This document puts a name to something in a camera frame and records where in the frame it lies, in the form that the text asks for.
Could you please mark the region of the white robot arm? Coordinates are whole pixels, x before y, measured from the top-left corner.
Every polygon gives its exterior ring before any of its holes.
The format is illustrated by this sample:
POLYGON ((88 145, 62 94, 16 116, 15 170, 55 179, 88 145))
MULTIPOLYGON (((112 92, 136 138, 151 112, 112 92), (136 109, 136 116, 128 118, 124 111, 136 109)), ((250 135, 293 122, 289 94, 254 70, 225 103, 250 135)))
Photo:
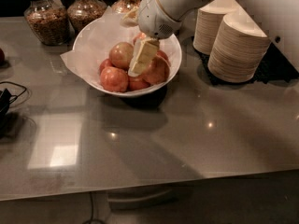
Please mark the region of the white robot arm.
MULTIPOLYGON (((247 35, 261 30, 293 66, 299 65, 299 0, 233 0, 235 12, 225 15, 208 60, 208 70, 229 82, 253 77, 257 63, 241 44, 247 35)), ((140 6, 121 20, 123 26, 137 26, 151 42, 167 39, 194 8, 207 7, 216 0, 142 0, 140 6)))

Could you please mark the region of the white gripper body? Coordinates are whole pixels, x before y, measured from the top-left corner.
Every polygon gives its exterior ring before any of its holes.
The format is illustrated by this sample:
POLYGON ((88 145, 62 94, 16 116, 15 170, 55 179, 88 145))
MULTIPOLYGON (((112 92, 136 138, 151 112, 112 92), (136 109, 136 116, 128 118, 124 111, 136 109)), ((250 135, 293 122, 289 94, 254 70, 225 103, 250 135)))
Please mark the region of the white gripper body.
POLYGON ((159 0, 142 0, 137 12, 139 30, 156 39, 167 39, 181 26, 181 21, 169 17, 159 0))

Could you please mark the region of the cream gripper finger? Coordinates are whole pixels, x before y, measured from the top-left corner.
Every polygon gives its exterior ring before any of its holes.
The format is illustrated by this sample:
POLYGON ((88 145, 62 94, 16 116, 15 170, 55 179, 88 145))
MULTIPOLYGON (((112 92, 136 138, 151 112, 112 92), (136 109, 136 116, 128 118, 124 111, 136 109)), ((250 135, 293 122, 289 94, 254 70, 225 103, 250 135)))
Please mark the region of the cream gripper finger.
POLYGON ((135 27, 138 25, 138 7, 133 7, 129 12, 123 15, 120 24, 123 27, 135 27))
POLYGON ((138 38, 134 45, 133 59, 130 61, 128 74, 132 77, 141 75, 149 66, 160 48, 160 41, 155 38, 138 38))

